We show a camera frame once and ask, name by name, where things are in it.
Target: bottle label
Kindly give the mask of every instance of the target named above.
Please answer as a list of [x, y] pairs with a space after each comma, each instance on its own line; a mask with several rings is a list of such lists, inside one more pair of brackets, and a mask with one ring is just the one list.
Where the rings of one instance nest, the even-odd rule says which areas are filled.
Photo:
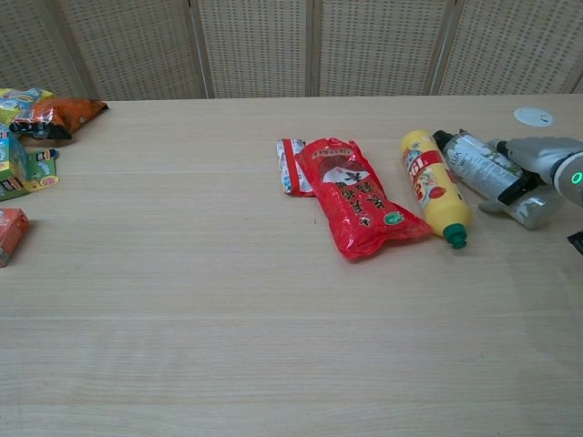
[[443, 164], [444, 159], [437, 150], [429, 150], [428, 152], [422, 153], [418, 158], [411, 161], [407, 171], [409, 172], [409, 177], [415, 183], [417, 179], [421, 176], [426, 168], [432, 166], [433, 164]]
[[521, 171], [506, 157], [478, 142], [470, 136], [450, 142], [444, 149], [445, 160], [470, 188], [487, 199], [496, 199]]

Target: red plastic package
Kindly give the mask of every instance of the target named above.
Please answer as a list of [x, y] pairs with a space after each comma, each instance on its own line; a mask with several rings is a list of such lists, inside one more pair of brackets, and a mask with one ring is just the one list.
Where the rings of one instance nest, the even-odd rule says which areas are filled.
[[390, 239], [419, 239], [431, 232], [424, 221], [387, 198], [355, 142], [318, 139], [296, 159], [346, 258], [372, 255]]

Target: snack pile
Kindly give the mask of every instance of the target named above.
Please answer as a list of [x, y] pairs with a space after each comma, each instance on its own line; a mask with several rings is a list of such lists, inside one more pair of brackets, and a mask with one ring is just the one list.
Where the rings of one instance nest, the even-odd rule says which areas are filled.
[[[0, 88], [0, 201], [24, 196], [58, 182], [56, 150], [27, 153], [18, 137], [70, 139], [84, 124], [107, 109], [105, 102], [55, 97], [42, 88]], [[20, 209], [0, 208], [0, 267], [28, 229]]]

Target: yellow plastic bottle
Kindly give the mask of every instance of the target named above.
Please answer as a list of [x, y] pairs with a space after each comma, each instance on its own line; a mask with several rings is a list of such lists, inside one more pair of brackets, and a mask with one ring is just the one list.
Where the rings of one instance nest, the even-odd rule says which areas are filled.
[[409, 173], [425, 221], [453, 246], [465, 247], [472, 211], [455, 184], [455, 175], [428, 132], [414, 130], [401, 141], [401, 156]]

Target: small snack packet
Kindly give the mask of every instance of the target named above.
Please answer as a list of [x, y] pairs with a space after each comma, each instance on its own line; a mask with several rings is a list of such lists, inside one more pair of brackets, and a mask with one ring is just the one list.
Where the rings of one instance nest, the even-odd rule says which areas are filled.
[[28, 230], [28, 218], [21, 209], [0, 208], [0, 268], [5, 267]]
[[0, 201], [24, 196], [58, 182], [53, 148], [26, 153], [15, 135], [0, 125]]
[[318, 139], [296, 158], [346, 258], [372, 255], [387, 240], [419, 239], [431, 232], [424, 221], [387, 198], [355, 142]]
[[22, 111], [52, 95], [53, 93], [42, 88], [30, 88], [26, 91], [0, 88], [0, 124], [10, 125], [12, 119]]
[[10, 130], [37, 139], [71, 139], [71, 134], [105, 109], [107, 103], [98, 100], [53, 97], [18, 114]]
[[277, 142], [277, 156], [280, 159], [280, 177], [283, 191], [291, 196], [313, 196], [312, 187], [303, 175], [295, 155], [306, 147], [305, 141], [284, 138]]

